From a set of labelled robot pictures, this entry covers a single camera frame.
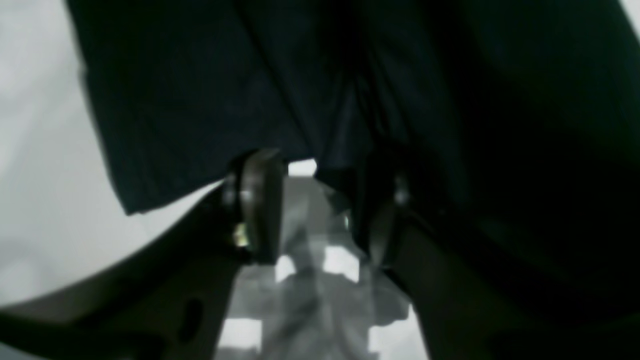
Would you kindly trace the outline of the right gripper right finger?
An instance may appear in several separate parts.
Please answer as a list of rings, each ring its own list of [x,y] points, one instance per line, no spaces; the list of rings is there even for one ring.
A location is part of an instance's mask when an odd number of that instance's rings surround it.
[[[430,359],[639,358],[638,306],[500,249],[397,152],[368,153],[356,193],[356,243],[411,301]]]

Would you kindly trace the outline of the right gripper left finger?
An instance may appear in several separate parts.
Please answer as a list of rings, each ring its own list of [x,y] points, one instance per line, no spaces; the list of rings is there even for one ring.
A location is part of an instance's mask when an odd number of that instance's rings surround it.
[[[177,223],[112,267],[1,310],[1,342],[48,360],[211,360],[234,280],[279,257],[277,149],[244,153]]]

